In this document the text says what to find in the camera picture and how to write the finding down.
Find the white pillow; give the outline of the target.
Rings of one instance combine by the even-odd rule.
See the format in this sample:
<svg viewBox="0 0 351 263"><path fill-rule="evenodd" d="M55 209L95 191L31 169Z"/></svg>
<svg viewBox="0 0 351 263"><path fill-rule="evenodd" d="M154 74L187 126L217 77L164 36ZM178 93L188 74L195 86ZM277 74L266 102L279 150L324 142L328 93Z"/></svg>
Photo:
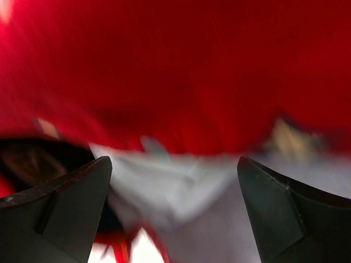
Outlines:
<svg viewBox="0 0 351 263"><path fill-rule="evenodd" d="M270 139L265 154L251 155L268 168L288 178L350 198L350 159L323 156L322 138L316 134L300 138ZM122 226L148 221L168 246L171 258L182 262L263 262L256 243L258 228L268 235L258 245L278 241L292 223L275 215L283 207L282 195L263 193L260 184L244 185L237 175L239 154L214 157L171 155L155 140L146 140L146 153L116 150L90 144L94 156L112 161L111 190L107 196ZM268 216L262 224L250 223L258 215ZM350 231L335 229L345 238L334 241L331 234L321 245L305 244L306 257L298 262L350 262Z"/></svg>

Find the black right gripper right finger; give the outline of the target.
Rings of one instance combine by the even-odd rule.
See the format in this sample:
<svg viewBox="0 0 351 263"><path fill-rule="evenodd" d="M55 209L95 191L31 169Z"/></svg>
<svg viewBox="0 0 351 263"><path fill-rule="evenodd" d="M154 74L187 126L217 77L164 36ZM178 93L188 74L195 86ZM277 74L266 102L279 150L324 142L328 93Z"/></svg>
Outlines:
<svg viewBox="0 0 351 263"><path fill-rule="evenodd" d="M350 262L350 199L241 157L240 189L262 262Z"/></svg>

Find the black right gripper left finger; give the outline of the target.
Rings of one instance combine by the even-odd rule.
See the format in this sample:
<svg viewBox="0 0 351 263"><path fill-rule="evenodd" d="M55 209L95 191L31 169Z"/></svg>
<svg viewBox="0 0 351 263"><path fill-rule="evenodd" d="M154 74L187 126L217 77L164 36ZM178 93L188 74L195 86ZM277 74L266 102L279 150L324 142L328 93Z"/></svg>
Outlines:
<svg viewBox="0 0 351 263"><path fill-rule="evenodd" d="M1 198L1 262L87 262L111 172L110 158L100 157Z"/></svg>

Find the red printed pillowcase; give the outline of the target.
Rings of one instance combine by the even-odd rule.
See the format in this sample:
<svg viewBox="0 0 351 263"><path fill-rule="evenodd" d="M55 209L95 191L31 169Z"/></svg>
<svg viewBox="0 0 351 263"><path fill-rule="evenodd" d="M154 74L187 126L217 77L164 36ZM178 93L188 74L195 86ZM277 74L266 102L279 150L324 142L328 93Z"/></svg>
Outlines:
<svg viewBox="0 0 351 263"><path fill-rule="evenodd" d="M1 1L2 138L254 160L300 134L350 159L350 1ZM123 228L102 256L182 262Z"/></svg>

